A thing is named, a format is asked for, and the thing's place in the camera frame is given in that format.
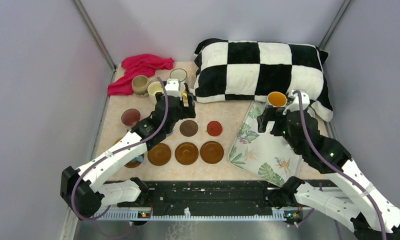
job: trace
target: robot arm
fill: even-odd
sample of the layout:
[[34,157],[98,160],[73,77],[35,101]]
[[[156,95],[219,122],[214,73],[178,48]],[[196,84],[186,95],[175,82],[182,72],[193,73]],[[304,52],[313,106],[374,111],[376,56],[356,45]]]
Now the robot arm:
[[[390,203],[363,175],[344,146],[335,139],[320,135],[317,120],[303,111],[307,132],[318,152],[330,165],[354,179],[367,191],[363,193],[350,180],[324,164],[312,151],[304,135],[298,91],[290,92],[288,98],[291,101],[286,107],[268,106],[265,109],[264,114],[258,117],[259,130],[265,129],[263,125],[266,121],[275,121],[271,134],[282,136],[296,154],[302,155],[307,164],[334,182],[347,194],[353,204],[330,197],[296,177],[291,177],[285,183],[280,194],[294,196],[297,203],[308,205],[336,219],[353,231],[359,239],[380,239],[379,218],[371,201],[366,197],[370,195],[382,212],[388,239],[394,239],[394,237],[400,239],[398,238],[400,236],[400,208]],[[301,91],[301,99],[303,100],[301,101],[302,109],[305,110],[310,100],[304,91]]]
[[163,141],[166,136],[172,133],[177,121],[195,118],[194,100],[192,94],[188,91],[187,85],[185,85],[185,89],[188,106],[184,105],[177,79],[168,79],[165,89],[168,94],[168,114],[162,129],[153,138],[128,148],[130,145],[146,140],[162,123],[166,110],[162,93],[156,94],[157,104],[151,115],[139,121],[122,140],[96,159],[76,169],[69,166],[62,172],[60,195],[72,210],[74,209],[71,204],[71,193],[76,181],[80,178],[80,173],[92,168],[94,164],[96,164],[95,167],[82,178],[75,192],[75,206],[83,217],[88,218],[94,215],[101,206],[105,207],[121,202],[134,202],[142,192],[148,191],[145,184],[138,178],[119,183],[104,183],[125,164]]

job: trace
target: checkered pillow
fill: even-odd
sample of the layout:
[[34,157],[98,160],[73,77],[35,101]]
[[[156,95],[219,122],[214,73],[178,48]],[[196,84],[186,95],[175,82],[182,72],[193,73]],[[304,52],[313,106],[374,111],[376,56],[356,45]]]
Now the checkered pillow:
[[271,92],[300,89],[309,95],[317,115],[332,119],[322,69],[328,53],[316,46],[211,38],[202,41],[195,54],[199,69],[194,97],[200,103],[265,102]]

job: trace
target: white wall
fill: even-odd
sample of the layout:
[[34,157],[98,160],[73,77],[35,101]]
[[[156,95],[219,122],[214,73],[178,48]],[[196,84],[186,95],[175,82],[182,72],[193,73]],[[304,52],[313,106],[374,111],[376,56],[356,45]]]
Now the white wall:
[[207,38],[318,45],[343,0],[82,0],[114,63],[190,61]]
[[57,238],[110,77],[70,0],[0,1],[0,240]]
[[400,207],[400,1],[355,1],[326,50],[338,136]]

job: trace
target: speckled surface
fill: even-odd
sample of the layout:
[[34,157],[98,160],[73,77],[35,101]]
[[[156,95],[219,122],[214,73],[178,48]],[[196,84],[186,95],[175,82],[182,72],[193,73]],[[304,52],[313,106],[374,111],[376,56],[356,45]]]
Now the speckled surface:
[[[174,68],[185,69],[188,73],[189,86],[192,87],[195,81],[197,66],[193,62],[175,62]],[[124,74],[124,69],[119,66],[115,80]],[[158,70],[155,77],[163,80],[169,78],[171,70]],[[163,141],[172,150],[171,160],[164,166],[154,166],[147,159],[140,166],[135,168],[123,167],[109,180],[127,180],[132,177],[139,177],[145,181],[210,181],[210,180],[257,180],[256,176],[245,172],[229,164],[228,153],[236,137],[236,133],[244,119],[251,101],[225,101],[213,103],[196,102],[195,111],[197,117],[194,121],[198,124],[198,133],[192,137],[185,137],[179,132],[179,126],[183,120],[176,123],[173,134]],[[113,143],[123,137],[128,127],[125,126],[120,118],[122,113],[130,108],[140,111],[141,119],[150,115],[154,110],[154,105],[148,97],[130,96],[111,96],[107,113],[101,131],[100,141],[97,149],[97,156],[109,149]],[[210,136],[206,132],[207,124],[210,121],[219,121],[223,126],[223,132],[219,136]],[[326,133],[323,122],[320,120],[322,134]],[[223,159],[217,164],[205,163],[199,156],[198,160],[192,165],[181,165],[174,156],[176,147],[183,142],[191,142],[198,149],[207,141],[219,142],[225,151]],[[323,176],[316,170],[302,163],[300,178],[321,179]]]

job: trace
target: pink towel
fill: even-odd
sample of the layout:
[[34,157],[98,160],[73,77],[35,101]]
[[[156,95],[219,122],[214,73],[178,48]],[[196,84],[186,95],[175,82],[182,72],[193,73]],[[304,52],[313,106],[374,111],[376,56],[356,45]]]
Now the pink towel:
[[126,69],[125,75],[108,86],[107,95],[133,94],[132,80],[134,77],[138,75],[152,77],[156,73],[156,69],[172,69],[173,62],[172,58],[161,58],[152,54],[127,57],[122,62],[122,68]]

